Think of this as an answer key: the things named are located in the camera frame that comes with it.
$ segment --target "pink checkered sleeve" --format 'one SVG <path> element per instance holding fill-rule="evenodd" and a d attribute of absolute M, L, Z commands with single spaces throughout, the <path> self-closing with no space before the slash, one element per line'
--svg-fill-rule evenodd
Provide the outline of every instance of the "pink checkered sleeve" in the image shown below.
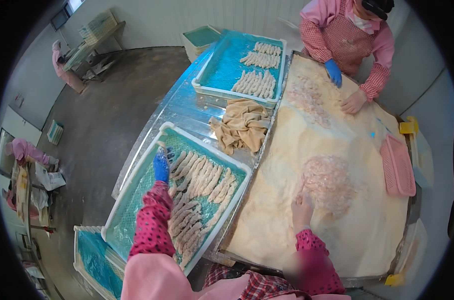
<path fill-rule="evenodd" d="M 300 231 L 295 236 L 297 238 L 297 243 L 295 244 L 295 248 L 297 251 L 305 249 L 320 249 L 324 252 L 325 255 L 329 256 L 329 250 L 326 248 L 326 244 L 317 237 L 312 230 L 305 229 Z"/>
<path fill-rule="evenodd" d="M 318 62 L 325 63 L 332 58 L 332 53 L 327 49 L 319 25 L 314 24 L 307 19 L 301 19 L 298 27 L 300 30 L 300 38 L 304 43 L 305 49 L 308 51 L 306 54 L 309 54 Z"/>
<path fill-rule="evenodd" d="M 164 253 L 173 256 L 175 248 L 168 233 L 167 221 L 174 206 L 168 184 L 157 180 L 143 195 L 143 207 L 137 213 L 134 243 L 128 259 L 139 253 Z"/>
<path fill-rule="evenodd" d="M 389 76 L 389 69 L 379 63 L 374 63 L 368 79 L 364 84 L 359 86 L 359 89 L 364 91 L 368 102 L 371 102 L 374 98 L 379 96 L 380 92 L 386 86 Z"/>

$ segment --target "gray floor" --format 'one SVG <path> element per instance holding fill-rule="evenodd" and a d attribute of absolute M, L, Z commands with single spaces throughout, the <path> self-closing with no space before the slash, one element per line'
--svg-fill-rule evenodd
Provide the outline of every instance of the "gray floor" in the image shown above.
<path fill-rule="evenodd" d="M 72 265 L 73 226 L 105 225 L 114 204 L 110 194 L 131 147 L 152 112 L 189 65 L 183 47 L 133 49 L 107 70 L 103 82 L 90 81 L 82 94 L 67 85 L 63 88 L 38 143 L 38 148 L 60 159 L 67 182 L 51 208 L 52 226 L 57 231 L 44 241 L 49 243 L 45 246 L 49 249 L 47 255 L 58 256 L 55 270 L 48 270 L 52 277 L 54 271 L 67 272 L 68 278 L 88 290 Z M 64 125 L 58 146 L 49 143 L 45 135 L 52 119 Z M 189 276 L 197 291 L 207 266 L 207 261 L 200 261 Z M 55 284 L 62 294 L 72 294 L 71 286 Z M 94 291 L 88 293 L 101 299 Z"/>

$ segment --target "flour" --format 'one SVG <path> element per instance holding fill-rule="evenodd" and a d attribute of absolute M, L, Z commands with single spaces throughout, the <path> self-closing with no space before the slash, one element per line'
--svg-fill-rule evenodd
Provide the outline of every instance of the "flour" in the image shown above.
<path fill-rule="evenodd" d="M 341 277 L 378 276 L 389 269 L 402 239 L 408 198 L 386 193 L 379 149 L 388 133 L 386 127 L 395 133 L 398 123 L 375 103 L 365 104 L 358 114 L 346 118 L 340 103 L 358 86 L 347 77 L 342 82 L 342 88 L 335 88 L 323 65 L 294 56 L 270 149 L 244 200 L 229 252 L 282 269 L 295 252 L 290 203 L 299 191 L 305 164 L 335 157 L 333 169 L 345 172 L 348 180 L 337 182 L 344 186 L 334 188 L 334 194 L 341 195 L 333 202 L 326 197 L 328 189 L 324 197 L 316 196 L 321 204 L 314 210 L 312 231 L 326 243 Z M 329 128 L 313 122 L 312 110 L 297 107 L 299 98 L 293 94 L 299 87 L 312 90 L 312 103 L 319 106 L 315 109 L 324 110 L 319 111 L 318 120 L 327 118 Z"/>

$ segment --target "pink uniform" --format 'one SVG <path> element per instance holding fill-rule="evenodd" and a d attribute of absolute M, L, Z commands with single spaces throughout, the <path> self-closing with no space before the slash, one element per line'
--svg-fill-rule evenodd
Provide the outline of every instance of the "pink uniform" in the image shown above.
<path fill-rule="evenodd" d="M 14 139 L 12 141 L 12 147 L 16 160 L 22 160 L 26 157 L 31 157 L 38 161 L 40 164 L 49 164 L 48 155 L 38 150 L 29 141 L 26 141 L 24 139 Z"/>
<path fill-rule="evenodd" d="M 240 277 L 227 279 L 230 268 L 214 264 L 207 274 L 204 289 L 194 292 L 172 259 L 175 249 L 167 231 L 167 222 L 174 204 L 168 195 L 168 185 L 157 180 L 143 196 L 143 203 L 137 214 L 134 244 L 125 268 L 122 300 L 299 300 L 309 299 L 310 295 L 314 295 L 313 299 L 350 299 L 341 295 L 345 289 L 333 267 L 322 270 L 320 278 L 307 283 L 304 285 L 307 289 L 300 291 L 282 278 L 264 276 L 251 270 Z M 301 231 L 296 238 L 297 250 L 313 251 L 316 261 L 319 255 L 329 255 L 325 244 L 310 229 Z"/>
<path fill-rule="evenodd" d="M 80 80 L 80 78 L 71 70 L 64 71 L 62 68 L 65 66 L 65 64 L 58 62 L 58 58 L 62 56 L 62 53 L 60 52 L 60 41 L 53 43 L 52 51 L 53 55 L 51 60 L 53 62 L 53 67 L 55 68 L 57 76 L 62 78 L 77 93 L 83 91 L 85 85 L 83 84 L 82 80 Z"/>
<path fill-rule="evenodd" d="M 368 79 L 359 86 L 370 102 L 389 79 L 394 37 L 385 21 L 355 24 L 353 4 L 354 0 L 313 0 L 307 4 L 300 11 L 300 35 L 305 45 L 302 52 L 321 63 L 334 59 L 350 77 L 356 75 L 362 59 L 373 53 L 374 66 Z"/>

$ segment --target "blue rubber glove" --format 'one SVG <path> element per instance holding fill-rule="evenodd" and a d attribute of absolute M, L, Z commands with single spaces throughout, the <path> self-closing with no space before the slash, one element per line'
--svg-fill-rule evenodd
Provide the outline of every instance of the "blue rubber glove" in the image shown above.
<path fill-rule="evenodd" d="M 168 159 L 173 159 L 175 153 L 172 153 L 172 147 L 167 148 L 167 155 L 163 147 L 159 147 L 157 154 L 153 158 L 153 172 L 155 174 L 155 180 L 163 181 L 168 184 L 170 176 L 170 166 Z"/>
<path fill-rule="evenodd" d="M 336 62 L 331 58 L 326 61 L 327 73 L 329 73 L 330 80 L 340 88 L 342 86 L 342 74 Z"/>

